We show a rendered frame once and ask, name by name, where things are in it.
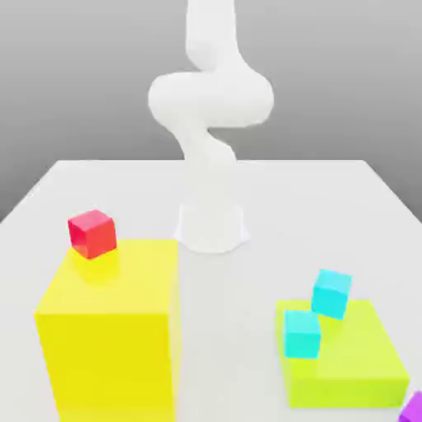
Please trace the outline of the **small red cube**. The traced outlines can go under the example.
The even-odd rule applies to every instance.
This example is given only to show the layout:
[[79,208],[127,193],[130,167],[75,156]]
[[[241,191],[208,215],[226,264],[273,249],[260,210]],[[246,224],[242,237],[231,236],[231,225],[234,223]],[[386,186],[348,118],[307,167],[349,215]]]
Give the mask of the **small red cube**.
[[73,249],[88,260],[117,246],[113,218],[98,209],[70,218],[68,230]]

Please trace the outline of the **small cyan cube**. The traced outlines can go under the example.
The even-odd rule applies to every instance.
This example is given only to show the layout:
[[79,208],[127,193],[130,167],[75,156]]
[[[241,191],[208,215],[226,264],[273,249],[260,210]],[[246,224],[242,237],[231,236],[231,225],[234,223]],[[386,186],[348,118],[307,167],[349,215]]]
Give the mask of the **small cyan cube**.
[[286,358],[318,357],[321,347],[321,327],[317,314],[304,310],[286,310],[282,333]]
[[311,310],[325,317],[343,320],[353,277],[334,270],[319,270],[312,290]]

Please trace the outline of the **small purple cube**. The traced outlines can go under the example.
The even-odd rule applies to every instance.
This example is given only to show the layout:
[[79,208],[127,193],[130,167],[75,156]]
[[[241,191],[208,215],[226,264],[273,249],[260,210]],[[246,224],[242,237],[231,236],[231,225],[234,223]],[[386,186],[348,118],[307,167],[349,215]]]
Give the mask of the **small purple cube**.
[[422,422],[422,391],[417,391],[402,409],[398,422]]

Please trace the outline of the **large yellow box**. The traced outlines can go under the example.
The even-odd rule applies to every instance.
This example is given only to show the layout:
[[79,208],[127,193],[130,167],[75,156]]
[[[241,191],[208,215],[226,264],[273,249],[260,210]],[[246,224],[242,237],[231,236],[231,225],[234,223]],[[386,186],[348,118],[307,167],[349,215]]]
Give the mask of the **large yellow box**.
[[35,310],[59,422],[176,422],[178,244],[69,250]]

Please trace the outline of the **large lime green box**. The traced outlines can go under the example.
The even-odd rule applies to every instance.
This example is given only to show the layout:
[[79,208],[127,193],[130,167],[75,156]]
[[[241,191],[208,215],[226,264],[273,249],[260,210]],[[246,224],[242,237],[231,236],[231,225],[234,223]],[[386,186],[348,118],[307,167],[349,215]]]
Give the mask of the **large lime green box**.
[[308,300],[278,300],[275,333],[288,405],[292,408],[400,407],[409,375],[369,300],[351,300],[340,321],[320,316],[317,359],[284,356],[286,310],[310,309]]

